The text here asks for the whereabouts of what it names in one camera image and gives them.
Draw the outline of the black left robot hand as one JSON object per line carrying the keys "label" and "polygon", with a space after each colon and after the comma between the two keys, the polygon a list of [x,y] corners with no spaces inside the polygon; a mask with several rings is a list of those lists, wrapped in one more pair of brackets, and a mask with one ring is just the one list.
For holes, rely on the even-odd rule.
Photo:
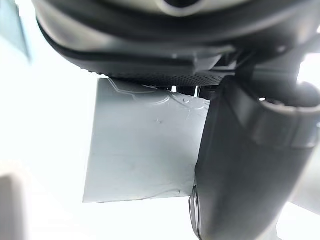
{"label": "black left robot hand", "polygon": [[320,92],[297,82],[317,0],[35,0],[63,58],[142,85],[213,87],[189,199],[200,240],[257,240],[320,141]]}

